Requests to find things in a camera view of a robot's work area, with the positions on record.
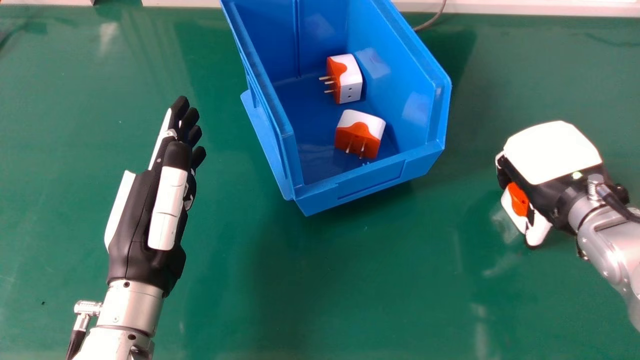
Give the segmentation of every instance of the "robotic arm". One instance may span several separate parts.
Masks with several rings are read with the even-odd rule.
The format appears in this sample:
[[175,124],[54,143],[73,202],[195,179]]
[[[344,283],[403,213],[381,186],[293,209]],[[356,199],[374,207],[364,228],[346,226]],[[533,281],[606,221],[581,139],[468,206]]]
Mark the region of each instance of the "robotic arm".
[[[104,233],[109,253],[103,302],[79,301],[67,360],[151,359],[164,298],[180,279],[180,241],[206,157],[198,111],[179,97],[164,116],[149,167],[125,171]],[[91,317],[97,323],[86,336]]]
[[576,235],[578,255],[622,295],[640,331],[640,210],[593,144],[571,124],[548,122],[509,138],[495,166],[502,207],[526,245],[541,246],[552,227]]

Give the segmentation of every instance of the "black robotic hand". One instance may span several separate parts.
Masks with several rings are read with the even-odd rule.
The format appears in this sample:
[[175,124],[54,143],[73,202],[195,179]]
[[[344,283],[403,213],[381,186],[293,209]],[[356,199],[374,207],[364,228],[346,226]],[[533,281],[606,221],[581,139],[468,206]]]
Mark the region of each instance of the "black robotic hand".
[[125,171],[104,234],[107,283],[144,282],[166,297],[180,279],[186,254],[180,241],[196,196],[195,172],[206,157],[195,147],[200,115],[179,97],[167,111],[148,170]]

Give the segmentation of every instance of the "orange and white plug adapter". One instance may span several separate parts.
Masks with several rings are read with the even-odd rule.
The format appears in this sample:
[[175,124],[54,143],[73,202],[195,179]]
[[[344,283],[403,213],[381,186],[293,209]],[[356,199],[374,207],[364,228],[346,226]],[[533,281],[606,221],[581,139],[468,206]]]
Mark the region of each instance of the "orange and white plug adapter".
[[387,123],[379,117],[355,110],[344,110],[335,130],[335,147],[347,154],[369,159],[378,157],[380,141]]
[[336,104],[360,100],[362,73],[352,54],[330,56],[326,59],[326,74],[320,80],[331,87],[325,93],[333,93]]

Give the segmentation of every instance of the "green tabletop surface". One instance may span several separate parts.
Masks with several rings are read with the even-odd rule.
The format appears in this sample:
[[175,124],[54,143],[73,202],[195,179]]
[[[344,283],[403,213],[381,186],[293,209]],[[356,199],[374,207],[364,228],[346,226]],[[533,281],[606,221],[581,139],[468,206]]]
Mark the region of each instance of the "green tabletop surface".
[[638,359],[622,297],[571,236],[524,246],[493,157],[565,119],[639,204],[640,19],[448,15],[420,37],[454,87],[443,155],[307,218],[246,116],[220,10],[0,7],[0,359],[64,357],[75,302],[104,298],[122,172],[146,167],[181,94],[208,157],[155,360]]

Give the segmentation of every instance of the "blue storage box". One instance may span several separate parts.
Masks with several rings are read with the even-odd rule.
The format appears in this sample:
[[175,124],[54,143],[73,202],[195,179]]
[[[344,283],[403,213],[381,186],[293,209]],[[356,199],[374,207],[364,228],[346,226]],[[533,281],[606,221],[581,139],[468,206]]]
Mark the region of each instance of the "blue storage box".
[[[221,0],[246,70],[241,99],[282,195],[305,215],[422,176],[444,150],[451,80],[389,0]],[[318,78],[351,53],[362,100]],[[387,122],[375,160],[333,148],[342,112]]]

